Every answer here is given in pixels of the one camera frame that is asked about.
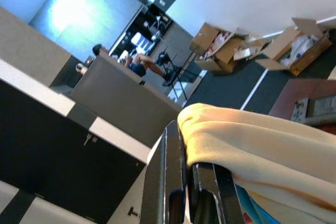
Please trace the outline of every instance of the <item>cabinet handle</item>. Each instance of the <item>cabinet handle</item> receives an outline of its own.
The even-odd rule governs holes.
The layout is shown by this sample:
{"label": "cabinet handle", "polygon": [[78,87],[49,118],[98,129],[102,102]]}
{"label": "cabinet handle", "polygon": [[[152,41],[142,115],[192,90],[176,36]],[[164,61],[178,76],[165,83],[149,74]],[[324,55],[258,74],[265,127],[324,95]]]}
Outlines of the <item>cabinet handle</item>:
{"label": "cabinet handle", "polygon": [[90,134],[90,133],[86,136],[86,140],[84,142],[84,146],[88,143],[88,141],[90,140],[91,137],[92,137],[92,134]]}

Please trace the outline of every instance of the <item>desk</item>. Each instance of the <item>desk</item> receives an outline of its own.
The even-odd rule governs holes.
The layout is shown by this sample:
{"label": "desk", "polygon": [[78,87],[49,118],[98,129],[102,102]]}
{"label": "desk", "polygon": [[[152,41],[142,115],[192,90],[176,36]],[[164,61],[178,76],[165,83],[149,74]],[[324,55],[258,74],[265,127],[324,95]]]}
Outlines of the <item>desk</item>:
{"label": "desk", "polygon": [[[282,90],[269,115],[290,120],[295,102],[304,98],[316,99],[336,94],[336,81],[324,79],[291,79]],[[315,126],[336,135],[336,124]]]}

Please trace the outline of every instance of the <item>dark gray carpet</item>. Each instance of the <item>dark gray carpet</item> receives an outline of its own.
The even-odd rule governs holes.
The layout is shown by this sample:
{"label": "dark gray carpet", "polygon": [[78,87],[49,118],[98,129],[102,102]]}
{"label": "dark gray carpet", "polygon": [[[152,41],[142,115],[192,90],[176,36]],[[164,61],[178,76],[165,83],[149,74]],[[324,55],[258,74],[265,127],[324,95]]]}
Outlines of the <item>dark gray carpet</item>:
{"label": "dark gray carpet", "polygon": [[[298,77],[288,71],[269,71],[245,110],[268,114],[289,79],[326,79],[335,65],[336,46],[333,45]],[[207,73],[188,100],[187,105],[202,102],[220,107],[240,109],[263,71],[264,68],[252,60],[227,76],[212,76]]]}

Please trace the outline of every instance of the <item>wooden desk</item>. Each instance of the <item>wooden desk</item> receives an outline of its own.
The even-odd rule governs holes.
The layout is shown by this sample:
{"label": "wooden desk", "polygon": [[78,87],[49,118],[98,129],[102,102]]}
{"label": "wooden desk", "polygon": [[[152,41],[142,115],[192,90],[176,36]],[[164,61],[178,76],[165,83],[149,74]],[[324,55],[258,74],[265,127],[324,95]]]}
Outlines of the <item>wooden desk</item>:
{"label": "wooden desk", "polygon": [[[282,90],[269,115],[290,120],[295,102],[304,98],[316,99],[336,94],[336,81],[324,79],[291,79]],[[336,135],[336,124],[316,126]]]}

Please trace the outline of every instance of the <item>gray cubicle partition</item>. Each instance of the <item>gray cubicle partition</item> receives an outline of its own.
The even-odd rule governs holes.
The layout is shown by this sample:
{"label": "gray cubicle partition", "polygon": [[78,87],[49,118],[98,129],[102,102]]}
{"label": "gray cubicle partition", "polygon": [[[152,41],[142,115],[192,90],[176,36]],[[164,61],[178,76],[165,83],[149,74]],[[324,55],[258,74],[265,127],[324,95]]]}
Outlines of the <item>gray cubicle partition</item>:
{"label": "gray cubicle partition", "polygon": [[97,57],[70,97],[152,147],[182,109],[108,55]]}

